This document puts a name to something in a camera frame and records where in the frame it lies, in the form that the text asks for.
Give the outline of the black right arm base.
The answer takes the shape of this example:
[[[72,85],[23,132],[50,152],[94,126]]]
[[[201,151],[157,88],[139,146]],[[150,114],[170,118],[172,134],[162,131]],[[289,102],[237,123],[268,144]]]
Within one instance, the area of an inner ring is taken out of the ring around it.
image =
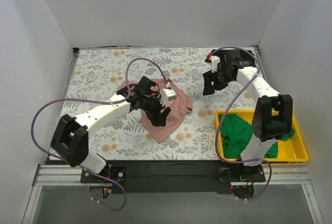
[[[244,166],[231,164],[228,167],[218,167],[217,178],[221,183],[265,182],[265,174],[261,165]]]

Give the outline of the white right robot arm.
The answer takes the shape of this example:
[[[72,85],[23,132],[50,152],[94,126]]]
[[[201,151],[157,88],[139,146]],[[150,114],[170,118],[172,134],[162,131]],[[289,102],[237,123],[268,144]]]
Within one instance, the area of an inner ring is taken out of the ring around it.
[[[249,92],[256,101],[251,124],[253,136],[237,163],[245,168],[261,165],[272,145],[292,130],[292,97],[273,89],[261,75],[258,59],[243,48],[214,49],[205,62],[211,69],[203,74],[203,95],[212,95],[237,81],[243,86],[241,92]]]

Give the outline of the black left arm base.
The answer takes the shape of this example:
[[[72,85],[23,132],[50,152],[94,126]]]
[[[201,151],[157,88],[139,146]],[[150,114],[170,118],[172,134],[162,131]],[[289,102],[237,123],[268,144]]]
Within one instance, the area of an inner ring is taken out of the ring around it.
[[[104,174],[104,177],[108,177],[117,183],[125,183],[126,182],[126,175],[127,175],[127,168],[124,166],[112,166],[108,169],[108,172]],[[108,180],[96,177],[92,175],[90,172],[87,172],[85,170],[82,170],[81,177],[80,177],[81,183],[109,183]]]

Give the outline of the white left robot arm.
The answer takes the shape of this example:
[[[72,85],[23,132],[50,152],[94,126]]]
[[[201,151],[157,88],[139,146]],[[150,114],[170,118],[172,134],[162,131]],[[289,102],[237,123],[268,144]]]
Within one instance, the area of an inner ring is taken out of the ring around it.
[[[142,77],[137,84],[119,89],[106,104],[75,117],[62,116],[51,148],[71,167],[79,166],[110,178],[111,164],[89,148],[89,138],[111,121],[139,109],[145,112],[152,125],[163,127],[171,111],[167,103],[176,98],[169,83],[158,89],[154,81]]]

